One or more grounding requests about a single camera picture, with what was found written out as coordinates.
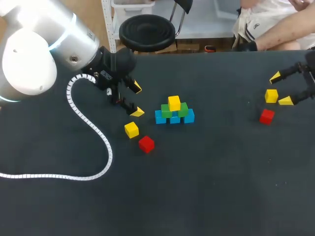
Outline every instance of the black seat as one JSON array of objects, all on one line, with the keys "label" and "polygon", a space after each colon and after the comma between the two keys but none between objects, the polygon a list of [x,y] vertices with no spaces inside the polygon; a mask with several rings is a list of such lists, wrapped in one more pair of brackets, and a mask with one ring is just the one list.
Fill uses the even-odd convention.
[{"label": "black seat", "polygon": [[[172,20],[177,4],[184,9],[184,12],[179,30],[175,33]],[[126,47],[133,51],[150,53],[163,50],[169,47],[179,35],[185,14],[189,14],[191,6],[192,0],[175,0],[170,20],[157,15],[131,17],[120,26],[119,38]]]}]

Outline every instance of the white shirt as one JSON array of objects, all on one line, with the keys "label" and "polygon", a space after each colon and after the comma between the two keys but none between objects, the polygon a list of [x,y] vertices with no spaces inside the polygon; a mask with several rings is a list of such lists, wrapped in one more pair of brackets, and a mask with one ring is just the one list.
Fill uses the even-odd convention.
[{"label": "white shirt", "polygon": [[252,13],[278,12],[280,14],[294,13],[296,10],[288,0],[260,0],[252,8]]}]

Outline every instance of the person's arm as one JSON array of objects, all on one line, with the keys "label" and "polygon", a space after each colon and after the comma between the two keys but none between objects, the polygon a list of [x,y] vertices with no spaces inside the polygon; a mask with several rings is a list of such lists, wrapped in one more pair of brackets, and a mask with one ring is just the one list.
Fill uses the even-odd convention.
[{"label": "person's arm", "polygon": [[315,33],[315,2],[305,10],[284,18],[255,40],[259,51]]},{"label": "person's arm", "polygon": [[243,9],[252,8],[252,7],[255,6],[258,2],[259,2],[259,0],[241,0],[241,7],[242,7]]}]

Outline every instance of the person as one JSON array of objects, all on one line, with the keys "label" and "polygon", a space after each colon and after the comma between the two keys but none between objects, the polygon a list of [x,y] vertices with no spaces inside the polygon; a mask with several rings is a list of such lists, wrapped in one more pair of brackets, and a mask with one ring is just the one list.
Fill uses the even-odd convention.
[{"label": "person", "polygon": [[306,50],[315,46],[315,1],[241,0],[241,6],[233,31],[251,43],[240,45],[239,51]]}]

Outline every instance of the person's hand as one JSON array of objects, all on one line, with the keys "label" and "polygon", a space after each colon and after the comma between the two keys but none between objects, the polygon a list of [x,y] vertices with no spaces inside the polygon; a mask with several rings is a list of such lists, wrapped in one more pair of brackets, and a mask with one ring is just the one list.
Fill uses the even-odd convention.
[{"label": "person's hand", "polygon": [[257,51],[257,44],[255,41],[252,41],[250,43],[242,43],[232,49],[232,52],[256,52],[256,51]]},{"label": "person's hand", "polygon": [[310,0],[289,0],[289,2],[297,11],[303,11],[311,4]]}]

